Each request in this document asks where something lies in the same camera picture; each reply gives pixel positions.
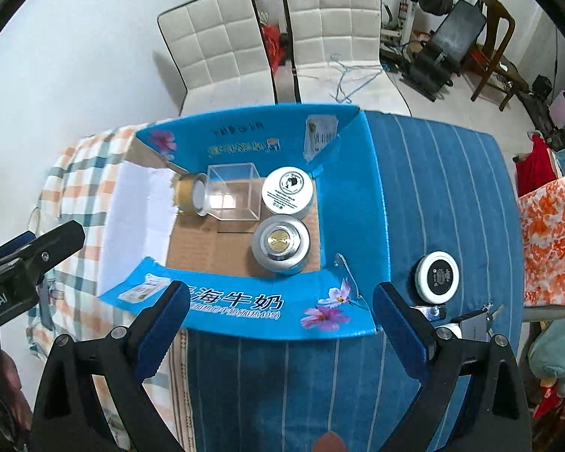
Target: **screw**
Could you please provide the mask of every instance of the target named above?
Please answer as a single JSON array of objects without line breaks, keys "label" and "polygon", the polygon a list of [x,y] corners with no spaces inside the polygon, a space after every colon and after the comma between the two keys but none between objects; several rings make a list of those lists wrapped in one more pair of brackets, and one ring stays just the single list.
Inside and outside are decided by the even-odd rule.
[{"label": "screw", "polygon": [[452,338],[452,331],[445,326],[439,327],[437,330],[435,330],[435,333],[437,333],[437,336],[442,340],[450,340],[450,338]]},{"label": "screw", "polygon": [[67,334],[61,334],[57,336],[55,339],[55,344],[58,347],[64,347],[68,343],[69,343],[69,335]]},{"label": "screw", "polygon": [[123,338],[126,336],[128,329],[124,326],[118,326],[117,328],[113,328],[111,331],[111,336],[115,338],[115,340],[119,340],[119,338]]},{"label": "screw", "polygon": [[498,334],[494,337],[494,342],[501,347],[506,347],[509,344],[509,341],[506,339],[506,337],[501,334]]}]

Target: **wooden chair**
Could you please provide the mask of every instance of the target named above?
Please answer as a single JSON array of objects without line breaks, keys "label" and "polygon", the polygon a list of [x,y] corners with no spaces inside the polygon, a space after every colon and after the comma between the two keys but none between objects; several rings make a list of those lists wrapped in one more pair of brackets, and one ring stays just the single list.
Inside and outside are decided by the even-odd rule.
[{"label": "wooden chair", "polygon": [[[507,94],[499,107],[502,111],[517,90],[527,92],[528,85],[517,71],[516,66],[503,55],[511,37],[513,36],[513,32],[515,31],[515,19],[498,0],[479,0],[477,2],[477,6],[482,11],[484,5],[487,8],[486,41],[483,46],[480,44],[475,45],[471,51],[470,59],[468,60],[469,65],[467,65],[468,70],[481,76],[481,81],[473,93],[471,101],[474,102],[483,90],[483,87],[489,85],[492,88]],[[496,37],[498,35],[498,24],[501,19],[508,21],[508,30],[504,35],[500,46],[494,51],[494,47],[496,46]],[[507,71],[500,66],[501,64],[507,68]],[[493,83],[488,83],[488,80],[493,73],[497,73],[505,77],[506,80],[511,83],[508,92],[506,92],[504,88],[496,86]]]}]

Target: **red plastic bag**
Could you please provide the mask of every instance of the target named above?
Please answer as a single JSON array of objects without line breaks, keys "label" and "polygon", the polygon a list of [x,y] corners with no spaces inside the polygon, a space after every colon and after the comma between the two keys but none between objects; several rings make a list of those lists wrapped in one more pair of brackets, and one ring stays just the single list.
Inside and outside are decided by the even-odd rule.
[{"label": "red plastic bag", "polygon": [[280,63],[281,59],[284,57],[284,49],[280,45],[281,33],[274,25],[264,25],[261,31],[264,34],[264,41],[266,42],[266,54],[268,55],[270,69],[274,75],[278,69],[278,63]]}]

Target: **white chair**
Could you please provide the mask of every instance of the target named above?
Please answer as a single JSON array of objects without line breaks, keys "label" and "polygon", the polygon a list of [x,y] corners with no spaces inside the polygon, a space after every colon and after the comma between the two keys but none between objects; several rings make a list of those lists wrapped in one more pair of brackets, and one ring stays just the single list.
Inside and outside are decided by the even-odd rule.
[{"label": "white chair", "polygon": [[284,5],[297,101],[351,101],[365,110],[410,115],[379,61],[381,0],[284,0]]},{"label": "white chair", "polygon": [[157,22],[187,89],[181,116],[276,103],[253,0],[194,0]]}]

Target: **white label sticker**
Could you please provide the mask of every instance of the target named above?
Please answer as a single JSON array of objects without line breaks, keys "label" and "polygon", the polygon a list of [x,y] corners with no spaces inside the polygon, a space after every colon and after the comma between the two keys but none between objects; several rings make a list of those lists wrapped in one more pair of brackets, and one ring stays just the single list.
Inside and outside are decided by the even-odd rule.
[{"label": "white label sticker", "polygon": [[311,161],[337,135],[335,116],[309,116],[305,121],[304,158]]},{"label": "white label sticker", "polygon": [[118,299],[130,304],[136,304],[151,297],[161,289],[165,289],[171,283],[172,281],[167,277],[157,277],[152,273],[147,273],[142,284],[122,292],[119,294]]}]

